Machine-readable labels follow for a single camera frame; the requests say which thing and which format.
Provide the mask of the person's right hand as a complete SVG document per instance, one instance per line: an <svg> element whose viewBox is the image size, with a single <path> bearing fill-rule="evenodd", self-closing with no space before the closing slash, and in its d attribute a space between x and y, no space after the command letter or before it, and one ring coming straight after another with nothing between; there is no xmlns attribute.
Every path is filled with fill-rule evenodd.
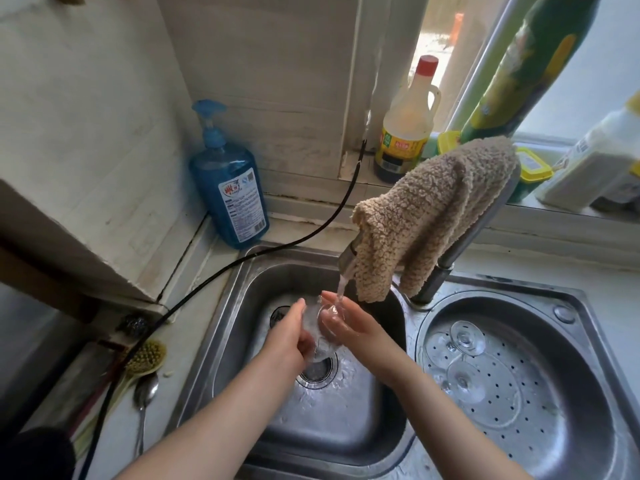
<svg viewBox="0 0 640 480"><path fill-rule="evenodd" d="M362 309L356 316L348 316L348 323L332 316L324 317L327 329L378 379L388 372L395 355L403 354L389 334L375 318Z"/></svg>

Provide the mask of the person's left hand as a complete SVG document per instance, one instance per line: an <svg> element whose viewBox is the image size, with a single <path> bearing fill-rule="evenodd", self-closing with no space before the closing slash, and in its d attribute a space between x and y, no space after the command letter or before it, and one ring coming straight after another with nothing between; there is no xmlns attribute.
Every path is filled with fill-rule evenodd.
<svg viewBox="0 0 640 480"><path fill-rule="evenodd" d="M307 366L314 352L314 341L301 328L287 326L287 313L267 335L259 359L279 376L295 379Z"/></svg>

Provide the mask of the clear wine glass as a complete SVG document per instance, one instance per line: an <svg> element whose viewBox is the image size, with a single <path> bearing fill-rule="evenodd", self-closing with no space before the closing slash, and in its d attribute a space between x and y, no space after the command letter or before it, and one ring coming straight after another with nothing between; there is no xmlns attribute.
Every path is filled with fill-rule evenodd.
<svg viewBox="0 0 640 480"><path fill-rule="evenodd" d="M302 328L307 331L314 341L314 352L307 358L307 363L320 362L328 358L341 347L342 343L335 334L325 326L324 317L336 317L343 323L348 323L348 316L341 316L334 306L323 306L321 297L306 303L303 314Z"/></svg>
<svg viewBox="0 0 640 480"><path fill-rule="evenodd" d="M442 385L477 426L506 429L522 411L524 398L514 374L491 356L452 362Z"/></svg>
<svg viewBox="0 0 640 480"><path fill-rule="evenodd" d="M446 369L456 360L478 357L486 351L486 337L477 326L468 321L454 322L449 331L428 335L424 353L432 366Z"/></svg>

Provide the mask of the person's left forearm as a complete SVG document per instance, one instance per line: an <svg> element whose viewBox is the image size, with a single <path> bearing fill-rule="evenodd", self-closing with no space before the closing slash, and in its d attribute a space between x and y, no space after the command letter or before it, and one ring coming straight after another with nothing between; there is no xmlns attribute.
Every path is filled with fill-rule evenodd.
<svg viewBox="0 0 640 480"><path fill-rule="evenodd" d="M295 345L265 346L219 396L114 480L233 480L304 367Z"/></svg>

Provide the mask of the person's right forearm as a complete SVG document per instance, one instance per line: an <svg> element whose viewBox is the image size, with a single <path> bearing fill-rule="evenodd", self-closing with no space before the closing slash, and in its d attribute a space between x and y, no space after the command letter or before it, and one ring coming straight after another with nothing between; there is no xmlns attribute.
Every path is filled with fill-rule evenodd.
<svg viewBox="0 0 640 480"><path fill-rule="evenodd" d="M362 362L394 391L443 480L532 480L400 348L375 347Z"/></svg>

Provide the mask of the metal drain strainer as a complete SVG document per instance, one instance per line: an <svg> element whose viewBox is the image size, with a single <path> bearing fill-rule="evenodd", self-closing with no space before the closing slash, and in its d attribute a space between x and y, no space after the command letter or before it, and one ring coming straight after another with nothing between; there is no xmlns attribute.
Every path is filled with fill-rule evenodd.
<svg viewBox="0 0 640 480"><path fill-rule="evenodd" d="M296 382L308 390L320 390L331 384L339 371L339 359L337 354L332 354L320 362L308 365L298 375Z"/></svg>

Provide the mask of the beige fluffy dish cloth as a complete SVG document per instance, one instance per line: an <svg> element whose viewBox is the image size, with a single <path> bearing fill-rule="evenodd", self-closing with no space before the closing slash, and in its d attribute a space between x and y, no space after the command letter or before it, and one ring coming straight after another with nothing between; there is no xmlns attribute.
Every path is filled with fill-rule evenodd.
<svg viewBox="0 0 640 480"><path fill-rule="evenodd" d="M351 217L362 232L353 277L358 300L382 301L399 267L399 290L416 295L438 259L498 198L518 163L508 137L476 139L359 202Z"/></svg>

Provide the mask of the wooden dish brush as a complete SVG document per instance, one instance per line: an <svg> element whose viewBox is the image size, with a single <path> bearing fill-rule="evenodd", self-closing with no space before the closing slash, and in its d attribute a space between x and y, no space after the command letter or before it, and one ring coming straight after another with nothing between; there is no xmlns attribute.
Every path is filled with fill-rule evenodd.
<svg viewBox="0 0 640 480"><path fill-rule="evenodd" d="M116 389L109 405L107 418L112 410L118 405L122 396L134 384L134 382L146 375L158 371L166 357L166 346L159 340L148 339L144 345L136 352L133 358L126 364L124 372L116 383ZM71 436L71 441L77 456L84 455L89 448L92 434L97 423L97 418L105 398L106 393L101 392L96 400L91 404L91 408L84 415L82 421L76 427Z"/></svg>

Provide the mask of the steel wool scrubber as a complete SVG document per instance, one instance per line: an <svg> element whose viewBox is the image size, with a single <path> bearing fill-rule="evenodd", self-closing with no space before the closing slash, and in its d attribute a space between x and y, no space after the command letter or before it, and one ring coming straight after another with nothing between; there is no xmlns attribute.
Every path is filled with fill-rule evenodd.
<svg viewBox="0 0 640 480"><path fill-rule="evenodd" d="M139 340L148 332L150 326L151 322L147 316L129 314L120 319L116 331L130 339Z"/></svg>

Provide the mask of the metal spoon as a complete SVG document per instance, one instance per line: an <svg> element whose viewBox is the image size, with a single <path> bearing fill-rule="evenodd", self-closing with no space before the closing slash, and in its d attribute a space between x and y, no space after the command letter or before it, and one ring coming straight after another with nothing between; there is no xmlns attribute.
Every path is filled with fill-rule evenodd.
<svg viewBox="0 0 640 480"><path fill-rule="evenodd" d="M135 442L135 457L139 457L145 450L145 430L147 409L156 396L159 387L159 377L156 372L141 377L134 389L134 407L139 413L139 427Z"/></svg>

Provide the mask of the green tub with yellow lid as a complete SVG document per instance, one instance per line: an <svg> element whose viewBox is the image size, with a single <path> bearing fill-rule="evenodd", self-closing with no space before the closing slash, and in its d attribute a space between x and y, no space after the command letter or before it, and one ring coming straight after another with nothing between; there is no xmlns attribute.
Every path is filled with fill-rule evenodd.
<svg viewBox="0 0 640 480"><path fill-rule="evenodd" d="M425 161L457 148L460 145L460 134L459 130L432 133L424 145L420 160Z"/></svg>
<svg viewBox="0 0 640 480"><path fill-rule="evenodd" d="M554 176L553 168L532 150L517 146L516 154L520 161L520 179L508 199L508 204L519 204L542 183Z"/></svg>

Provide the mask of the perforated steel drain tray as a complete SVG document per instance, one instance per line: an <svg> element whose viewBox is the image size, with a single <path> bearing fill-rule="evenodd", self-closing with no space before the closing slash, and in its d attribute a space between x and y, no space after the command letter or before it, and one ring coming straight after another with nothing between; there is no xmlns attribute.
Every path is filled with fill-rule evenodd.
<svg viewBox="0 0 640 480"><path fill-rule="evenodd" d="M449 331L457 321L484 332L486 351L480 356L508 366L524 398L514 426L489 429L472 422L475 427L537 480L612 480L618 448L613 413L595 373L568 339L541 313L502 299L462 298L443 305L420 327L417 358L444 393L448 368L432 366L424 344L429 334Z"/></svg>

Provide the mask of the red stick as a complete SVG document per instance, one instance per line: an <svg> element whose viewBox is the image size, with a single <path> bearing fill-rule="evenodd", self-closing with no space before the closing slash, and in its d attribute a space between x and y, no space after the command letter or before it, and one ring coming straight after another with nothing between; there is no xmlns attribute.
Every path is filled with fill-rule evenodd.
<svg viewBox="0 0 640 480"><path fill-rule="evenodd" d="M108 351L108 367L100 373L97 385L91 388L91 395L82 402L82 407L74 414L74 421L67 429L69 438L75 437L83 428L84 423L95 413L94 409L112 383L118 364L122 361L122 357L124 357L127 349L127 347L122 344L107 340L99 340L97 341L97 345L103 350Z"/></svg>

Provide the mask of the white plastic bottle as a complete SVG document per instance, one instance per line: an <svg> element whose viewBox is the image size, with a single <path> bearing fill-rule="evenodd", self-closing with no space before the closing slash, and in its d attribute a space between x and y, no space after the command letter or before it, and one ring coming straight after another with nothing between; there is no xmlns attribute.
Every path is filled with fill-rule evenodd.
<svg viewBox="0 0 640 480"><path fill-rule="evenodd" d="M581 212L639 160L640 90L574 144L534 196L548 207Z"/></svg>

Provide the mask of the large green bottle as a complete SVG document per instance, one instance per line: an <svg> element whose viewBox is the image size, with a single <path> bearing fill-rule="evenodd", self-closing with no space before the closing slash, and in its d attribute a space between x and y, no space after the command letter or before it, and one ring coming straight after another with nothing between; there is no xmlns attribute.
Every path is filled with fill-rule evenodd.
<svg viewBox="0 0 640 480"><path fill-rule="evenodd" d="M511 137L582 44L600 0L537 0L460 131L460 143Z"/></svg>

